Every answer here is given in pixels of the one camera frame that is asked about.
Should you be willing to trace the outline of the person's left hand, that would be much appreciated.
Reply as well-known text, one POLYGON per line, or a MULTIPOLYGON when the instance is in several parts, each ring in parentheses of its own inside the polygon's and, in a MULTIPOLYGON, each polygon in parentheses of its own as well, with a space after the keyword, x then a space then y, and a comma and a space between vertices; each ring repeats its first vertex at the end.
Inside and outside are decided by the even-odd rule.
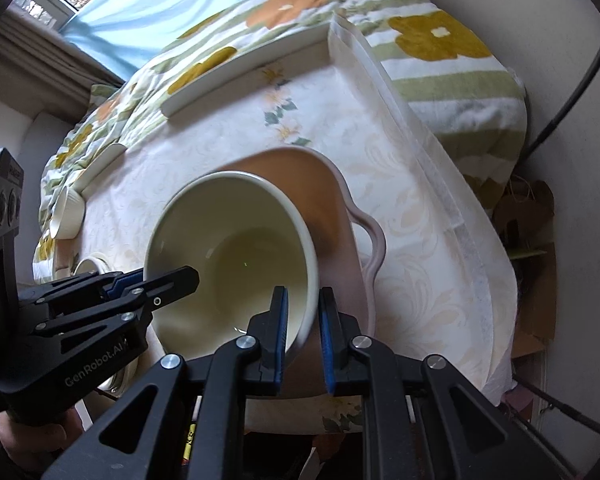
POLYGON ((53 463, 58 453, 70 448, 83 434, 75 408, 65 412, 60 424, 27 426, 7 412, 0 413, 0 442, 9 458, 23 468, 40 469, 53 463))

